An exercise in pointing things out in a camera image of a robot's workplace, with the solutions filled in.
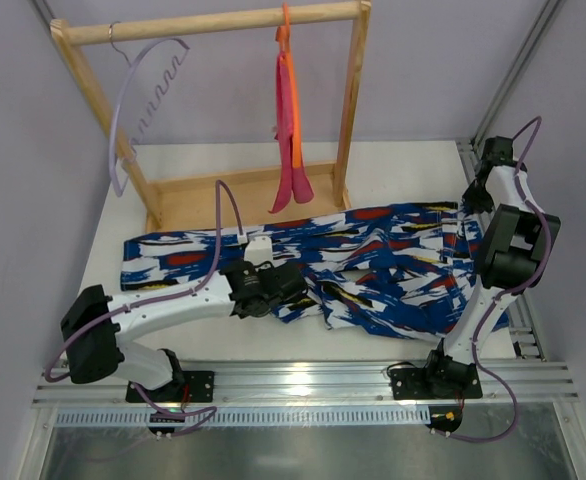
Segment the blue white red patterned trousers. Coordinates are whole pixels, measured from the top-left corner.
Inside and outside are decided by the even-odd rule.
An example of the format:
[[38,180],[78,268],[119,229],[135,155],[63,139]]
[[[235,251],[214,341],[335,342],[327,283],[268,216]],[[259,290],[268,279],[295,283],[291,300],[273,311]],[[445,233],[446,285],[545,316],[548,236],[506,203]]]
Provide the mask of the blue white red patterned trousers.
[[285,324],[321,315],[327,329],[437,341],[470,300],[482,240],[455,202],[399,203],[244,227],[272,241],[273,263],[295,265],[308,290],[276,308]]

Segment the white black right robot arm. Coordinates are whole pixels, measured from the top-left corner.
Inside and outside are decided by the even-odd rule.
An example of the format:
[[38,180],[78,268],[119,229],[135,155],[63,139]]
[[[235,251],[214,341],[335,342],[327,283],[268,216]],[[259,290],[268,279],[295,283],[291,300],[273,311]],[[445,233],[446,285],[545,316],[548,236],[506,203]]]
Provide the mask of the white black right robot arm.
[[479,388],[479,354],[498,320],[516,298],[540,280],[561,221],[546,214],[527,183],[514,141],[492,137],[463,195],[474,213],[490,213],[474,255],[476,282],[461,318],[422,370],[426,391],[435,398],[461,399]]

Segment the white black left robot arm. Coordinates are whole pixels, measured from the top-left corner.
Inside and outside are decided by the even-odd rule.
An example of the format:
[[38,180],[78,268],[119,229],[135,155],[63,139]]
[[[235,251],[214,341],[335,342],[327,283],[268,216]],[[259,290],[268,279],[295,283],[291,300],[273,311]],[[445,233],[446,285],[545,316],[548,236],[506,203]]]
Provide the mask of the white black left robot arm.
[[195,390],[189,374],[173,351],[138,338],[191,321],[264,317],[306,291],[296,265],[245,260],[163,289],[109,296],[100,285],[87,287],[61,321],[70,380],[84,385],[115,376],[128,382],[131,403],[177,402]]

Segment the pink cloth on hanger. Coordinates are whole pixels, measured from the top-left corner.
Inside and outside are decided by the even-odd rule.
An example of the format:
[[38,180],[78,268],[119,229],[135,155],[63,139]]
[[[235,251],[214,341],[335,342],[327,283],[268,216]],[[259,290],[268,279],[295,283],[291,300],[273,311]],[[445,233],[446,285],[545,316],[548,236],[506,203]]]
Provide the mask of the pink cloth on hanger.
[[280,178],[271,214],[281,212],[291,200],[305,204],[314,198],[302,154],[301,118],[292,57],[281,51],[276,61],[276,133]]

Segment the lilac plastic hanger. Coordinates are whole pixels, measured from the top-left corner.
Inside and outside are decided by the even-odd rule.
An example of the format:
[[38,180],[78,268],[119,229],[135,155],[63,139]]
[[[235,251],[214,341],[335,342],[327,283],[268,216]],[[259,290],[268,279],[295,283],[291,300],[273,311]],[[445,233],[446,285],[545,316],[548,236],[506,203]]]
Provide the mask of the lilac plastic hanger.
[[[112,191],[117,197],[121,197],[125,188],[132,182],[133,176],[124,170],[126,167],[132,167],[137,161],[137,147],[144,143],[146,134],[182,70],[190,47],[179,37],[160,38],[150,40],[134,57],[128,57],[121,48],[115,46],[113,37],[110,37],[109,41],[111,46],[125,57],[128,66],[116,95],[108,128],[109,181]],[[147,59],[157,50],[169,53],[170,58],[162,64],[163,69],[153,75],[155,85],[149,87],[142,96],[138,76],[146,69]]]

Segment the orange plastic hanger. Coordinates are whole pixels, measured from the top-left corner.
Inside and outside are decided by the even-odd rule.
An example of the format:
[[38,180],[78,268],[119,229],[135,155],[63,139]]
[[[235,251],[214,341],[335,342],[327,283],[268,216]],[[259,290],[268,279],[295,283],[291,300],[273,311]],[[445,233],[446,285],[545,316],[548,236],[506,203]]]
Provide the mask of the orange plastic hanger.
[[293,169],[301,169],[302,136],[299,94],[296,72],[290,46],[290,15],[286,2],[282,4],[284,23],[277,28],[275,40],[279,45],[276,60],[276,138],[289,142],[290,161]]

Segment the wooden clothes rack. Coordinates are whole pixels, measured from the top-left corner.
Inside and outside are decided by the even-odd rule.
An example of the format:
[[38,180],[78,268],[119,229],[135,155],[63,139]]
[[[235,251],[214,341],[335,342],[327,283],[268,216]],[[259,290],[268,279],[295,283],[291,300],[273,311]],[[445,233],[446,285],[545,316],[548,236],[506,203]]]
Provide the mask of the wooden clothes rack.
[[[302,154],[314,198],[271,214],[280,178],[275,140],[277,28],[290,15],[298,84]],[[150,40],[179,37],[190,47],[158,111],[126,197],[145,232],[210,227],[216,179],[233,189],[255,223],[338,213],[346,186],[372,6],[367,1],[121,1],[115,14],[72,22],[55,18],[51,38],[103,131],[127,66]],[[142,96],[169,53],[157,50],[138,80]]]

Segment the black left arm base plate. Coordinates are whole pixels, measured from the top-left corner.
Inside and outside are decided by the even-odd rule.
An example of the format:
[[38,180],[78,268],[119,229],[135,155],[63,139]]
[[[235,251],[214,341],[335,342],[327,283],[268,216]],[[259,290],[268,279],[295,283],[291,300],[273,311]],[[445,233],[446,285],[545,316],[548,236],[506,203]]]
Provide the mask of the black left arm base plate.
[[142,377],[139,385],[154,403],[211,403],[215,372],[177,367],[176,371]]

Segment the aluminium frame rail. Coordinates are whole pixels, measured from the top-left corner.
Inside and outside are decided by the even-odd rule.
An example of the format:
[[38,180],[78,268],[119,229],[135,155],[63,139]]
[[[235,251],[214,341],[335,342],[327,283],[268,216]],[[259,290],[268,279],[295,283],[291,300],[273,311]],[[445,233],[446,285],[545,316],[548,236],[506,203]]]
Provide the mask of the aluminium frame rail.
[[479,363],[499,318],[549,261],[561,221],[543,211],[528,187],[526,158],[542,125],[537,115],[511,137],[488,136],[502,108],[560,13],[562,1],[545,1],[472,139],[483,148],[463,195],[472,212],[492,216],[474,261],[476,283],[460,320],[443,340],[444,353],[462,364]]

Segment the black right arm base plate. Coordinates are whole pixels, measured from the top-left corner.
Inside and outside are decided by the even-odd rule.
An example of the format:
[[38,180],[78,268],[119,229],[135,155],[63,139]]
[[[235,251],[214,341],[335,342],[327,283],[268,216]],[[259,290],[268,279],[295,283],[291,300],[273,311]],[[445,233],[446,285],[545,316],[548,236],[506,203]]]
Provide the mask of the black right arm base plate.
[[460,372],[428,371],[408,364],[386,369],[395,400],[480,399],[483,391],[474,364],[464,365]]

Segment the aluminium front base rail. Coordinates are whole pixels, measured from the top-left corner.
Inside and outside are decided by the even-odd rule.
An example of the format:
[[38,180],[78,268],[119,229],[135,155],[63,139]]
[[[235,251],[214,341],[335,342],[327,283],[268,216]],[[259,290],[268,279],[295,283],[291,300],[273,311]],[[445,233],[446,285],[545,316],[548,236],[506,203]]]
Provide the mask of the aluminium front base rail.
[[[391,405],[385,361],[186,362],[214,372],[213,402],[233,406]],[[533,360],[490,361],[521,403],[574,402],[577,387],[566,364]],[[108,377],[93,384],[38,381],[34,407],[114,407],[125,403],[127,382]]]

